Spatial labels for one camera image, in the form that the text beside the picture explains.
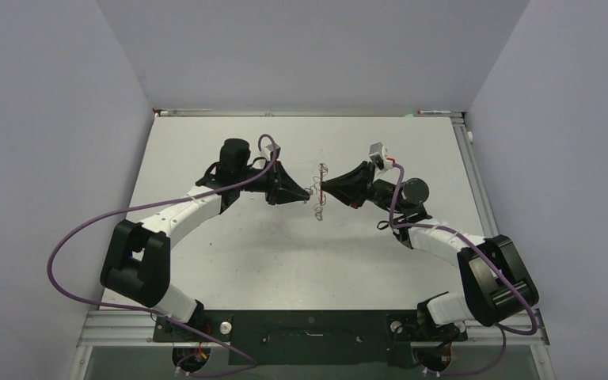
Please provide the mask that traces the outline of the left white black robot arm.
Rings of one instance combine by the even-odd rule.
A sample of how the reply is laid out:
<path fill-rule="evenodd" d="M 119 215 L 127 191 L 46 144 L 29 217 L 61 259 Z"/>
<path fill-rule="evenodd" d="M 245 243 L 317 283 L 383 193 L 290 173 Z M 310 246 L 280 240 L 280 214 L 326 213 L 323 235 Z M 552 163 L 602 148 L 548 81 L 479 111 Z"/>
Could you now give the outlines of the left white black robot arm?
<path fill-rule="evenodd" d="M 226 211 L 242 192 L 264 194 L 269 205 L 306 202 L 309 193 L 278 161 L 279 147 L 264 146 L 255 167 L 249 143 L 227 139 L 205 174 L 181 203 L 137 222 L 123 220 L 112 233 L 100 274 L 105 288 L 140 306 L 174 319 L 173 330 L 184 340 L 195 340 L 204 329 L 203 303 L 171 282 L 171 251 L 203 222 Z"/>

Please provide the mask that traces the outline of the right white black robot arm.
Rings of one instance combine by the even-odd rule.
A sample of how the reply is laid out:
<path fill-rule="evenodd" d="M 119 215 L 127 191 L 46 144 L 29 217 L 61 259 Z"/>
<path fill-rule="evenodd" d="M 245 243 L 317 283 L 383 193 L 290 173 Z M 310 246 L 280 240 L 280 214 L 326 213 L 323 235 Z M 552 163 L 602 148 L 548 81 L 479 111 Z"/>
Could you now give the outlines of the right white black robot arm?
<path fill-rule="evenodd" d="M 534 335 L 539 293 L 515 243 L 502 234 L 467 234 L 436 221 L 425 209 L 429 187 L 423 180 L 400 174 L 392 183 L 378 178 L 378 171 L 364 161 L 349 173 L 321 180 L 320 189 L 354 209 L 370 202 L 387 211 L 378 229 L 389 229 L 408 249 L 431 253 L 459 270 L 461 291 L 445 291 L 417 305 L 417 332 L 435 339 L 449 326 L 475 321 L 506 333 Z"/>

